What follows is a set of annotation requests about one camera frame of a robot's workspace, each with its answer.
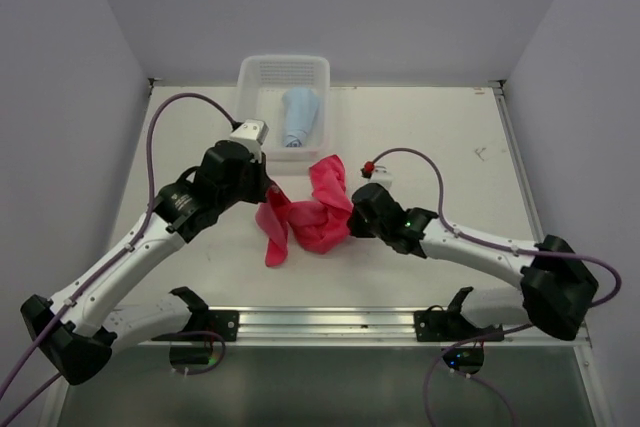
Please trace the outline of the pink towel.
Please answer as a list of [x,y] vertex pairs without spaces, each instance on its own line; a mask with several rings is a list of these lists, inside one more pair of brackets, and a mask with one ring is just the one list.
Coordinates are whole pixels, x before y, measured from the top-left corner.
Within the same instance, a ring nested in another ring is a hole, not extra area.
[[324,255],[349,235],[348,220],[353,204],[346,193],[346,171],[341,158],[327,156],[309,168],[312,198],[290,200],[279,185],[267,192],[255,215],[268,238],[265,265],[275,268],[288,257],[288,239],[293,236],[304,250]]

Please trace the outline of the light blue towel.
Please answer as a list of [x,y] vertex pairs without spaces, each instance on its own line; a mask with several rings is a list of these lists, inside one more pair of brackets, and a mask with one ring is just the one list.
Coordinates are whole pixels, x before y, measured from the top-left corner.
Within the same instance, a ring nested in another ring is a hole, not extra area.
[[320,98],[310,88],[295,87],[283,94],[282,102],[285,110],[283,145],[304,147],[314,126]]

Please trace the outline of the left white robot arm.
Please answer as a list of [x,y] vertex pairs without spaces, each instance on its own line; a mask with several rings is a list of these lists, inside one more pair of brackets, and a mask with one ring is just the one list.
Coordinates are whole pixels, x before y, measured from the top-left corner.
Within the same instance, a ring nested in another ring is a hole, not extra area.
[[23,303],[30,336],[71,385],[93,378],[114,354],[141,342],[203,338],[208,308],[187,287],[172,289],[150,306],[117,306],[226,210],[239,202],[265,202],[270,184],[260,141],[217,142],[200,165],[161,188],[133,231],[83,276],[51,298],[32,295]]

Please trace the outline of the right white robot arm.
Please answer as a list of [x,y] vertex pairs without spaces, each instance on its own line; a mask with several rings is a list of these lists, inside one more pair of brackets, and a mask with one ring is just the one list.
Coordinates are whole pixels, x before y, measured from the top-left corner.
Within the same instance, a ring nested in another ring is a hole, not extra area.
[[508,325],[530,324],[563,341],[576,338],[599,284],[561,238],[518,246],[505,238],[470,235],[422,208],[404,209],[378,183],[352,196],[352,236],[378,238],[396,253],[452,262],[502,281],[500,288],[460,288],[443,310],[414,315],[421,341],[501,341]]

